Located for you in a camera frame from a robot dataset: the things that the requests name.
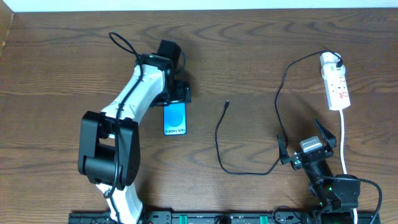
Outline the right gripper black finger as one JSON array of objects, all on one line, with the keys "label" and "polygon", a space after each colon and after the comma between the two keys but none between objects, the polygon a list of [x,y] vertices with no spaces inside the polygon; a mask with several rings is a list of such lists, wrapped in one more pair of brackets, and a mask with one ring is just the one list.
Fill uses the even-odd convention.
[{"label": "right gripper black finger", "polygon": [[318,128],[323,141],[330,148],[337,146],[336,137],[329,130],[327,130],[316,118],[313,119],[316,127]]},{"label": "right gripper black finger", "polygon": [[286,146],[280,136],[279,133],[276,133],[278,144],[279,144],[279,159],[287,159],[289,158],[288,152],[286,150]]}]

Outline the blue screen smartphone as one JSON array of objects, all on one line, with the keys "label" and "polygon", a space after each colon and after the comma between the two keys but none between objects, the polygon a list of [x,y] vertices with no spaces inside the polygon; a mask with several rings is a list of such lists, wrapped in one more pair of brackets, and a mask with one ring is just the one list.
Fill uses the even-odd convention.
[{"label": "blue screen smartphone", "polygon": [[183,135],[187,133],[186,104],[176,103],[163,108],[164,135]]}]

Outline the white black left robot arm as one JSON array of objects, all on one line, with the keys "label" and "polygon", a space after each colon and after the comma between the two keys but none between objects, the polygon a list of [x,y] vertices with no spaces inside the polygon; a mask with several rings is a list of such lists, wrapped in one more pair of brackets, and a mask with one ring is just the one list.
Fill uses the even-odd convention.
[{"label": "white black left robot arm", "polygon": [[134,181],[141,162],[139,124],[150,107],[185,106],[188,82],[175,78],[180,46],[162,40],[152,54],[136,59],[134,73],[120,94],[100,112],[81,120],[78,171],[100,189],[116,223],[139,223],[144,205]]}]

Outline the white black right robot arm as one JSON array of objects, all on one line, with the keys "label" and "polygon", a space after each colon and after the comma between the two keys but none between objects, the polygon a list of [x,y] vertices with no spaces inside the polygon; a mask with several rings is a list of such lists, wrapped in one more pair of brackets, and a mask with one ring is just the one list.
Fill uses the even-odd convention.
[{"label": "white black right robot arm", "polygon": [[355,176],[334,176],[326,160],[333,156],[336,137],[314,120],[322,139],[314,136],[302,141],[302,151],[289,156],[280,135],[279,158],[282,164],[289,163],[294,170],[303,169],[308,176],[310,189],[319,198],[323,212],[348,212],[358,207],[360,183]]}]

